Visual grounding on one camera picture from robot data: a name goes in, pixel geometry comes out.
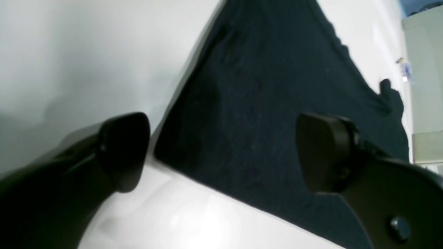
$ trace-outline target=dark blue fabric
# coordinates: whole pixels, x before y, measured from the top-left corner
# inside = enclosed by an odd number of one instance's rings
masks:
[[[348,117],[364,138],[408,159],[407,141],[399,146],[401,122],[368,87],[315,1],[227,0],[155,155],[339,245],[369,249],[339,197],[312,195],[304,186],[295,121],[306,111]]]

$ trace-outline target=small object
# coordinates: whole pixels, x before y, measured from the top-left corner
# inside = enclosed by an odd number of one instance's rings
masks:
[[[410,81],[412,79],[411,63],[404,58],[398,59],[395,63],[400,65],[403,82]]]
[[[388,224],[391,236],[400,243],[405,243],[411,236],[408,222],[401,216],[392,217]]]

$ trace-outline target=white floor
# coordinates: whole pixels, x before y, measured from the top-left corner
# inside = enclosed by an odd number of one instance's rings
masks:
[[[398,78],[389,61],[402,53],[395,5],[380,1],[319,1],[374,90],[379,80]],[[0,1],[0,173],[118,114],[143,111],[154,130],[220,5]],[[340,248],[186,179],[151,155],[139,186],[104,203],[81,249]]]

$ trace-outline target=dark blue towel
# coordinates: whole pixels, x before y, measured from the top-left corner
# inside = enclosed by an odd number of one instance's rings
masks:
[[[295,121],[306,111],[350,118],[364,138],[407,160],[404,129],[391,102],[366,84],[316,1],[227,0],[155,155],[341,246],[369,249],[338,196],[307,192]]]

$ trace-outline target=blue wall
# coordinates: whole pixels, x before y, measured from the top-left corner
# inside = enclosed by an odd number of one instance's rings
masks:
[[[406,18],[408,15],[406,14],[406,11],[404,10],[404,6],[403,6],[403,3],[401,1],[402,0],[399,0],[399,2],[400,2],[400,10],[401,10],[401,18]]]
[[[414,11],[418,11],[425,5],[438,2],[439,0],[400,0],[400,5],[403,6],[404,12],[407,15]]]

